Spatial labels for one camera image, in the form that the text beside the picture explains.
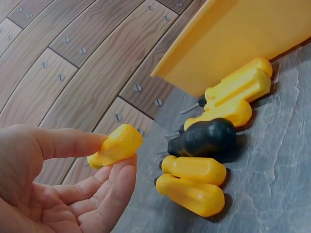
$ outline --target black screwdriver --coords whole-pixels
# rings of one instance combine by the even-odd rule
[[[211,157],[212,154],[233,146],[235,140],[236,129],[231,121],[224,118],[200,121],[177,138],[171,139],[167,153],[176,157]]]

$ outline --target yellow screwdriver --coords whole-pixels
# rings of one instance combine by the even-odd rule
[[[135,155],[142,145],[142,136],[132,125],[122,124],[102,143],[101,151],[87,157],[94,169],[112,165]]]
[[[271,76],[272,66],[269,61],[254,59],[222,79],[216,86],[208,88],[196,105],[181,114],[203,105],[205,111],[208,111],[234,98],[252,102],[270,92]]]
[[[189,118],[185,124],[178,130],[177,133],[166,135],[166,138],[179,136],[184,133],[191,125],[199,121],[211,121],[216,118],[225,118],[230,120],[234,127],[245,125],[252,116],[252,108],[250,104],[244,99],[233,99],[220,106],[212,108],[211,110],[202,113],[197,118]]]
[[[225,206],[224,193],[214,184],[163,174],[155,178],[155,187],[160,194],[202,217],[218,214]]]
[[[163,173],[199,183],[220,186],[227,174],[226,167],[212,158],[167,156],[160,162]]]

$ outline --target gray stone surface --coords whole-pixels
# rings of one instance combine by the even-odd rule
[[[188,116],[179,112],[195,103],[174,90],[145,137],[138,156],[138,178],[131,202],[115,233],[310,233],[311,232],[311,45],[274,63],[272,93],[254,102],[250,128],[223,190],[226,207],[204,219],[157,193],[153,182],[161,172],[150,164],[165,149],[164,135]]]

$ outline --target toy screwdriver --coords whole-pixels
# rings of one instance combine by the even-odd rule
[[[217,118],[191,125],[186,132],[168,142],[167,152],[176,157],[210,157],[234,145],[236,129],[231,121]]]
[[[171,174],[155,178],[154,184],[160,194],[202,217],[215,215],[225,206],[224,193],[214,184],[179,179]]]
[[[204,107],[208,111],[233,98],[252,102],[270,92],[272,66],[269,61],[257,58],[208,88],[198,103],[181,114]]]
[[[225,118],[230,120],[234,127],[245,125],[252,116],[252,108],[244,99],[233,99],[218,107],[202,113],[197,118],[189,118],[185,124],[180,127],[177,133],[166,135],[166,138],[179,136],[184,133],[191,125],[199,121],[211,121],[216,118]]]
[[[132,125],[122,124],[102,143],[101,151],[87,157],[94,169],[132,157],[142,145],[142,136]]]
[[[175,177],[220,186],[227,174],[225,166],[212,158],[167,156],[159,168]]]

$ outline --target yellow plastic tray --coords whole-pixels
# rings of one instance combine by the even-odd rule
[[[207,0],[152,72],[199,97],[251,60],[311,36],[311,0]]]

